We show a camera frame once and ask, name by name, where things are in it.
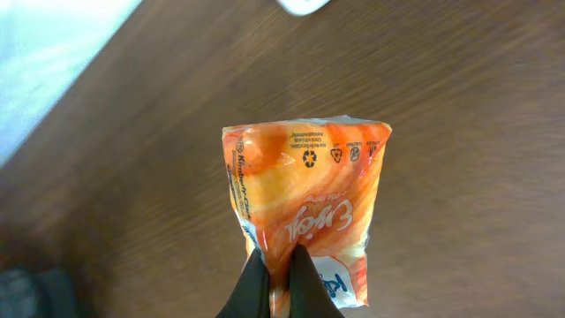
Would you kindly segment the orange tissue pack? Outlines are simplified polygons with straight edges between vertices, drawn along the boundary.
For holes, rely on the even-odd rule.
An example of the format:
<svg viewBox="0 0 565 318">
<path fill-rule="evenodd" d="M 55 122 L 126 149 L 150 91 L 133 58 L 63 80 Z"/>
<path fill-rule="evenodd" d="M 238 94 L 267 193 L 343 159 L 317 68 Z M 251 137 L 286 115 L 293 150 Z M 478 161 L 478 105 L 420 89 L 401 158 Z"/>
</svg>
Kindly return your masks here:
<svg viewBox="0 0 565 318">
<path fill-rule="evenodd" d="M 390 125 L 349 116 L 222 130 L 230 201 L 248 253 L 270 274 L 274 317 L 290 314 L 288 269 L 305 246 L 339 307 L 367 300 L 366 246 Z"/>
</svg>

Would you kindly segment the white barcode scanner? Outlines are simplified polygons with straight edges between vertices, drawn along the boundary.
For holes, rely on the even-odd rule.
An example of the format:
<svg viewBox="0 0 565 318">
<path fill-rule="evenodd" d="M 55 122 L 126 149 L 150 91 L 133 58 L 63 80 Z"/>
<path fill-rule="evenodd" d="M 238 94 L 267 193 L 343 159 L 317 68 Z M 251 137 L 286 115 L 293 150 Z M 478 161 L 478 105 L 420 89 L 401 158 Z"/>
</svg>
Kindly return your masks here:
<svg viewBox="0 0 565 318">
<path fill-rule="evenodd" d="M 303 17 L 318 11 L 330 0 L 276 0 L 276 2 L 289 14 Z"/>
</svg>

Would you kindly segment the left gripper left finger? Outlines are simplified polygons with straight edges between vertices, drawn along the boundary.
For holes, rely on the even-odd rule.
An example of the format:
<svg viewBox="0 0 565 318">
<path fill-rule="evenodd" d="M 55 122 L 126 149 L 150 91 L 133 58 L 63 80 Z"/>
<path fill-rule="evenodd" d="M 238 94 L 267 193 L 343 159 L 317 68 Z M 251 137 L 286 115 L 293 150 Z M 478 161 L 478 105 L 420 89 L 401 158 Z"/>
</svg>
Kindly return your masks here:
<svg viewBox="0 0 565 318">
<path fill-rule="evenodd" d="M 216 318 L 269 318 L 270 275 L 255 249 Z"/>
</svg>

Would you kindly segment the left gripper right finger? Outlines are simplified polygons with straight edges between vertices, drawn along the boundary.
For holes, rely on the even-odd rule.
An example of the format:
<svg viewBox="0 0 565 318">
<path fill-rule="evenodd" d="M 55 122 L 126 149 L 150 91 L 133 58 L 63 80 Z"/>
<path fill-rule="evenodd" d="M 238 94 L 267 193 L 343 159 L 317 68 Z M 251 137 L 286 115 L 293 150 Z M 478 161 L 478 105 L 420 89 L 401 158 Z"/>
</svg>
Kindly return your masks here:
<svg viewBox="0 0 565 318">
<path fill-rule="evenodd" d="M 293 250 L 290 271 L 290 318 L 343 318 L 319 278 L 305 246 Z"/>
</svg>

